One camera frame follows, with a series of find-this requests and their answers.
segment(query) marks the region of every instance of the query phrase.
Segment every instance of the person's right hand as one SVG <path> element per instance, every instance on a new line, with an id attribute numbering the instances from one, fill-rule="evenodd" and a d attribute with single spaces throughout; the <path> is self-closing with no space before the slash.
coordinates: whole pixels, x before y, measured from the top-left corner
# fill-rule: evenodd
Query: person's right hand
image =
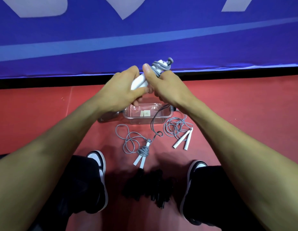
<path id="1" fill-rule="evenodd" d="M 172 71 L 168 70 L 158 78 L 148 64 L 143 65 L 145 77 L 154 88 L 155 96 L 161 101 L 186 112 L 188 102 L 196 99 L 181 79 Z"/>

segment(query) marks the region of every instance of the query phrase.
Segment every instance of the black baseboard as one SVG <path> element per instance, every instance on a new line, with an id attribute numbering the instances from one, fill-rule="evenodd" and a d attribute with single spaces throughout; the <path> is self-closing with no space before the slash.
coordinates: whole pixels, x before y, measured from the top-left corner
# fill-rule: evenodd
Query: black baseboard
<path id="1" fill-rule="evenodd" d="M 298 74 L 298 67 L 242 69 L 242 70 L 212 71 L 212 72 L 180 72 L 176 74 L 183 81 L 227 79 L 227 78 L 275 77 L 275 76 L 296 75 Z M 9 79 L 0 79 L 0 89 L 100 85 L 100 84 L 107 83 L 107 81 L 109 81 L 111 77 L 112 75 L 9 78 Z"/>

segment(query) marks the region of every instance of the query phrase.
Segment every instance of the person's right arm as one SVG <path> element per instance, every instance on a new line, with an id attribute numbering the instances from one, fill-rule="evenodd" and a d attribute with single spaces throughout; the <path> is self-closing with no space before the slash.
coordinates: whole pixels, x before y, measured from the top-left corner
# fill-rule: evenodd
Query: person's right arm
<path id="1" fill-rule="evenodd" d="M 157 78 L 150 67 L 144 65 L 143 70 L 156 96 L 195 121 L 263 226 L 271 231 L 298 230 L 298 164 L 218 116 L 171 71 Z"/>

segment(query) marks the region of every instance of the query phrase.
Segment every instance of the leg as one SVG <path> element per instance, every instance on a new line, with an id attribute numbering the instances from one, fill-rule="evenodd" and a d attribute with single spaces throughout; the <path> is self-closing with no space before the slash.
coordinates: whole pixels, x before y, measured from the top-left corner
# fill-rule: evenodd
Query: leg
<path id="1" fill-rule="evenodd" d="M 64 231 L 72 213 L 96 213 L 108 202 L 104 184 L 106 163 L 100 151 L 72 156 L 51 196 L 29 231 Z"/>
<path id="2" fill-rule="evenodd" d="M 245 205 L 221 166 L 194 161 L 180 206 L 194 225 L 205 223 L 225 230 L 265 230 Z"/>

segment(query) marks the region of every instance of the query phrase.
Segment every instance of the person's left thumb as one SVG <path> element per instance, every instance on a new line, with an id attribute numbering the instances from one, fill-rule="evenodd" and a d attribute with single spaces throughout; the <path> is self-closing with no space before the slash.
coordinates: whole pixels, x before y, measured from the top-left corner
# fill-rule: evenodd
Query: person's left thumb
<path id="1" fill-rule="evenodd" d="M 133 98 L 134 98 L 134 100 L 136 100 L 138 97 L 141 97 L 142 95 L 144 95 L 148 92 L 149 92 L 148 87 L 139 87 L 132 91 Z"/>

